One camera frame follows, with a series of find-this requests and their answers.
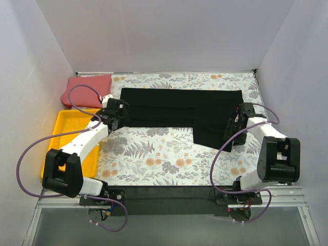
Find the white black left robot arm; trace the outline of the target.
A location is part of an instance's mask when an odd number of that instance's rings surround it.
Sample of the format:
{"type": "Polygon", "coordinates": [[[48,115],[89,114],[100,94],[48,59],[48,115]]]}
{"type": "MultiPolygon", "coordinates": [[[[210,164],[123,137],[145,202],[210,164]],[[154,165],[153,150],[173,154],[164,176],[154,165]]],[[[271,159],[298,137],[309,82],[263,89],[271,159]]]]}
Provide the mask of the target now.
{"type": "Polygon", "coordinates": [[[47,152],[43,188],[71,198],[91,195],[96,204],[105,204],[109,192],[103,188],[104,182],[84,177],[82,164],[99,142],[124,126],[128,110],[127,102],[107,96],[102,102],[102,108],[92,114],[85,129],[60,149],[50,149],[47,152]]]}

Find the black t shirt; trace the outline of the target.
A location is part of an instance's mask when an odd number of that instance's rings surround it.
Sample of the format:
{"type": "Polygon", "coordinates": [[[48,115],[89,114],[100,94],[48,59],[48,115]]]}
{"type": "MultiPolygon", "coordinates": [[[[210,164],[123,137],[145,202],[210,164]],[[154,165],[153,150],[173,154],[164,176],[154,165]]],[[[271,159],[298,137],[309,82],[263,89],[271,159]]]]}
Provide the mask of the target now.
{"type": "Polygon", "coordinates": [[[228,120],[243,103],[242,91],[123,88],[127,127],[192,128],[193,142],[220,149],[228,120]]]}

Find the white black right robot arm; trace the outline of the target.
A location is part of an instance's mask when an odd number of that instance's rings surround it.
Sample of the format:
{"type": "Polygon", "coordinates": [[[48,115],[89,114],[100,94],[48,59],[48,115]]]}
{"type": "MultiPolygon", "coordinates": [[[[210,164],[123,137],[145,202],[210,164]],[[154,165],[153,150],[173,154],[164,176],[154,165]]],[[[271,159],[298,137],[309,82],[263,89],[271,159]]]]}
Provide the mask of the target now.
{"type": "Polygon", "coordinates": [[[293,183],[300,176],[300,141],[289,138],[277,131],[263,114],[255,112],[254,104],[243,102],[228,119],[224,141],[228,144],[224,151],[230,152],[232,146],[245,144],[247,134],[252,134],[261,144],[256,170],[240,176],[233,183],[232,198],[236,203],[245,203],[250,191],[260,191],[279,183],[293,183]]]}

